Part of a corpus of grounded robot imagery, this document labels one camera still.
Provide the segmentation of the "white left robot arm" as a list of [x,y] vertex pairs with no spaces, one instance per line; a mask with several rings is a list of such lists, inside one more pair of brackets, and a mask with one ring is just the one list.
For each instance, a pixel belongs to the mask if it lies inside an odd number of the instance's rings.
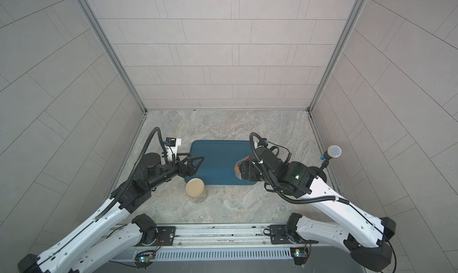
[[39,255],[19,261],[21,273],[92,273],[137,244],[158,240],[156,223],[146,214],[135,217],[116,235],[102,239],[118,222],[129,217],[161,184],[176,176],[194,176],[204,157],[189,153],[168,156],[159,127],[148,135],[127,180],[80,226]]

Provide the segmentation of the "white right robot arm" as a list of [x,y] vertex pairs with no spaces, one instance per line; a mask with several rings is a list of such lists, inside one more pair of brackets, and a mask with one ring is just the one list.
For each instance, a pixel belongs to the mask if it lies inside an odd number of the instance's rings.
[[282,161],[273,151],[280,145],[268,145],[268,140],[252,132],[249,135],[251,155],[235,166],[241,180],[263,182],[264,188],[293,205],[313,205],[336,224],[308,219],[292,213],[285,225],[286,237],[294,243],[325,243],[349,253],[359,265],[374,272],[382,272],[390,264],[397,265],[397,255],[391,244],[396,222],[389,217],[373,216],[331,189],[324,172],[342,149],[331,145],[322,154],[317,168]]

